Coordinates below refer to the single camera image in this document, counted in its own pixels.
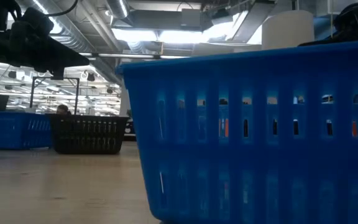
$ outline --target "basket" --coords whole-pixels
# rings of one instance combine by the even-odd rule
[[[48,115],[53,147],[60,154],[117,154],[128,118]]]
[[[358,42],[118,72],[159,220],[358,223]]]
[[[49,119],[31,113],[0,112],[0,149],[49,147]]]

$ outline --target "concrete floor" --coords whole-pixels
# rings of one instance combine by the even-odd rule
[[[65,156],[0,151],[0,223],[154,224],[139,152],[125,142],[119,156]]]

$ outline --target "ductwork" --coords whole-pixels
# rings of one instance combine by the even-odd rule
[[[17,2],[24,8],[34,7],[41,11],[46,10],[48,12],[62,11],[53,0],[18,0]],[[53,37],[54,39],[77,52],[95,52],[95,48],[92,44],[67,16],[56,17],[56,20],[58,25],[62,27],[62,32]],[[114,74],[114,68],[108,65],[103,59],[97,58],[91,63],[103,74],[107,81],[122,85],[121,78]]]
[[[106,0],[111,15],[116,19],[125,19],[129,15],[129,5],[126,0]]]

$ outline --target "laundry basket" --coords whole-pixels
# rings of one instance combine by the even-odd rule
[[[159,220],[358,223],[358,42],[118,72]]]
[[[49,114],[53,148],[61,154],[117,154],[128,118]]]
[[[49,147],[49,119],[32,113],[0,112],[0,149]]]

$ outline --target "basket slot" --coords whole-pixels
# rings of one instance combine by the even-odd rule
[[[177,139],[179,142],[186,141],[186,103],[183,96],[177,100]]]
[[[219,142],[226,142],[229,137],[229,99],[219,98]]]
[[[304,139],[306,133],[306,96],[303,90],[296,90],[293,97],[293,137]]]
[[[278,99],[276,96],[267,97],[267,142],[278,144]]]
[[[197,137],[199,142],[206,141],[206,100],[205,97],[199,97],[197,99],[197,122],[198,122],[198,132]]]
[[[243,96],[242,98],[242,136],[244,143],[251,143],[252,140],[252,98]]]

